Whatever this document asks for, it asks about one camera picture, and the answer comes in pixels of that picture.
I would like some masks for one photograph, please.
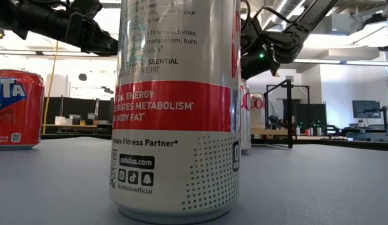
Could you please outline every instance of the dotted pattern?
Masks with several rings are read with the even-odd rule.
[[[181,203],[184,211],[218,208],[238,197],[239,175],[233,171],[233,143],[238,140],[238,137],[198,138],[190,182],[186,184],[186,201]]]

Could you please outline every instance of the gray table surface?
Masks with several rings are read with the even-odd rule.
[[[81,137],[0,151],[0,225],[144,224],[110,200],[110,147]],[[388,224],[388,152],[253,147],[240,171],[235,207],[204,225]]]

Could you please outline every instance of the black metal frame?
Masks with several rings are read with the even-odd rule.
[[[265,129],[268,129],[269,123],[268,123],[268,107],[269,107],[269,102],[268,102],[268,95],[270,92],[273,90],[282,87],[287,89],[287,146],[288,148],[293,148],[293,112],[292,112],[292,80],[286,79],[280,84],[277,85],[267,85],[267,92],[263,94],[265,98]]]

